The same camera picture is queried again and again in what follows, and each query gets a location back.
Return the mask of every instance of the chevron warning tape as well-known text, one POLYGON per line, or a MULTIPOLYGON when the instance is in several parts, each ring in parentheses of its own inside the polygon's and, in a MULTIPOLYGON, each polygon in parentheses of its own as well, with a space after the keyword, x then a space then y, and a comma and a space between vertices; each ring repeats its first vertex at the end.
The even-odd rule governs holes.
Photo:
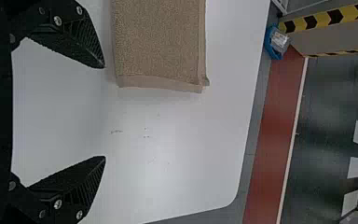
POLYGON ((306 17, 281 21, 279 29, 287 34, 316 29, 344 22, 358 21, 358 4, 318 12, 306 17))
POLYGON ((355 50, 342 50, 342 51, 338 51, 338 52, 334 52, 334 53, 318 53, 318 54, 304 55, 304 57, 319 58, 319 57, 328 57, 328 56, 353 54, 353 53, 358 53, 358 49, 355 49, 355 50))

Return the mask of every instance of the textured fabric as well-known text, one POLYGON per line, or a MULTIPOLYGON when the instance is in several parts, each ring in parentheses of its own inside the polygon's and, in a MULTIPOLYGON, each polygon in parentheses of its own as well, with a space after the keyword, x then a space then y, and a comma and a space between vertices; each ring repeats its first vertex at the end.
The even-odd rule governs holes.
POLYGON ((201 92, 205 0, 113 0, 120 87, 201 92))

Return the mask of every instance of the floor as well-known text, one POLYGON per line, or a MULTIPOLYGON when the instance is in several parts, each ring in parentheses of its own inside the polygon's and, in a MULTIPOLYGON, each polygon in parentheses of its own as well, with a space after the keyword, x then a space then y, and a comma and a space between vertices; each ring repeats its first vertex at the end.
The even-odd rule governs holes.
POLYGON ((302 98, 281 223, 337 223, 358 199, 358 55, 310 59, 302 98))

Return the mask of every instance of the white table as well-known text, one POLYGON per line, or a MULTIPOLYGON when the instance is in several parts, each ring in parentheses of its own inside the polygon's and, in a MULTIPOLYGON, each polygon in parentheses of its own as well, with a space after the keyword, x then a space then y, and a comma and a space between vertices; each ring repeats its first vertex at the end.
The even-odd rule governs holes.
POLYGON ((229 205, 240 183, 269 0, 207 1, 203 94, 119 89, 109 0, 82 0, 107 62, 93 70, 31 40, 13 53, 13 171, 25 185, 93 155, 108 163, 82 223, 137 224, 229 205))

